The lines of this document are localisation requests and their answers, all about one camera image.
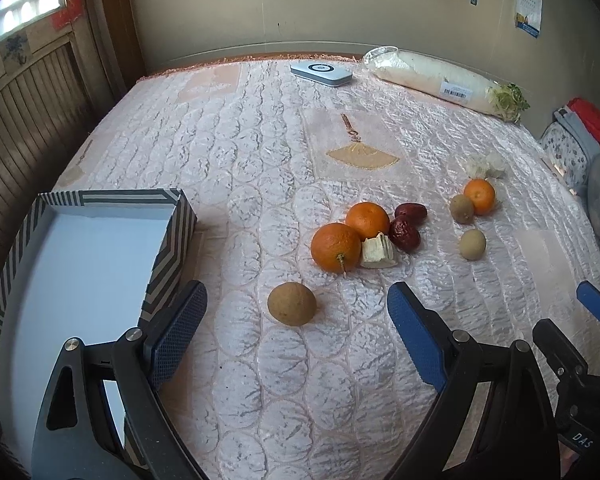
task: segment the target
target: red date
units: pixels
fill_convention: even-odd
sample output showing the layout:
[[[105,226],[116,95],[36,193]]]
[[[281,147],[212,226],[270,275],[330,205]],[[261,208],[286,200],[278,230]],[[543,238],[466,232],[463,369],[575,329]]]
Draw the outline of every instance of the red date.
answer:
[[[406,216],[411,224],[420,225],[427,218],[427,208],[422,204],[400,204],[395,208],[395,217],[398,216]]]
[[[420,246],[420,233],[406,215],[400,215],[389,226],[389,240],[404,252],[411,253]]]

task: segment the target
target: bed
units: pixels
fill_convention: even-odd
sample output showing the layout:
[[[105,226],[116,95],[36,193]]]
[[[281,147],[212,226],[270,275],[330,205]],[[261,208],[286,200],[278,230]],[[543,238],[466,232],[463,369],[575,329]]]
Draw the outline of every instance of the bed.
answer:
[[[600,373],[600,325],[574,298],[582,280],[600,288],[594,234],[531,134],[380,81],[353,60],[329,59],[354,81],[334,89],[297,78],[289,59],[142,80],[56,186],[186,193],[199,219],[195,275],[209,304],[160,396],[212,480],[388,472],[435,398],[386,311],[397,281],[479,342],[531,342],[535,323],[550,317]],[[343,115],[380,159],[362,153],[345,164],[330,155],[350,143]],[[486,256],[470,263],[457,249],[467,227],[452,221],[448,202],[468,179],[467,158],[492,151],[506,161],[506,176],[494,181],[496,212],[476,221]],[[366,200],[388,212],[424,204],[420,249],[391,269],[321,272],[309,253],[313,233]],[[318,299],[302,328],[267,311],[270,291],[288,281]],[[555,403],[555,378],[538,357]],[[471,444],[483,386],[450,464]]]

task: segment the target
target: white daikon radish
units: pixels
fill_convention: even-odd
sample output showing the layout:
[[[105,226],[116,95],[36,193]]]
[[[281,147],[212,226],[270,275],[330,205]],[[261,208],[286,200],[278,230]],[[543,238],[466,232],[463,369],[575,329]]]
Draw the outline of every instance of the white daikon radish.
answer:
[[[407,86],[476,112],[517,123],[529,108],[520,88],[504,86],[452,63],[381,46],[363,57],[364,65],[380,79]]]

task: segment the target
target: plastic bag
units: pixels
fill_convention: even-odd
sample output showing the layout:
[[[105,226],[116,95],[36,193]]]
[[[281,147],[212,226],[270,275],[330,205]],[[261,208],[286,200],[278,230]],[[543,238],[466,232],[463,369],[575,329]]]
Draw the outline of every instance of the plastic bag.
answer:
[[[363,64],[385,81],[407,86],[476,112],[517,123],[529,104],[516,85],[495,81],[440,59],[380,46],[363,57]]]
[[[505,163],[496,152],[491,152],[487,156],[469,155],[464,169],[469,178],[487,178],[488,176],[500,178],[504,175]]]

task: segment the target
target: wall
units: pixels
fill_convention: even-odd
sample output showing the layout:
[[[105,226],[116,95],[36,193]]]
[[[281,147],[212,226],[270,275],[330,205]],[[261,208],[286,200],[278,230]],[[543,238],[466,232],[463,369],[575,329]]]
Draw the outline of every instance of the wall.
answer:
[[[149,72],[215,57],[394,44],[517,83],[539,137],[576,95],[600,106],[600,13],[591,0],[544,0],[535,40],[514,0],[132,0]]]

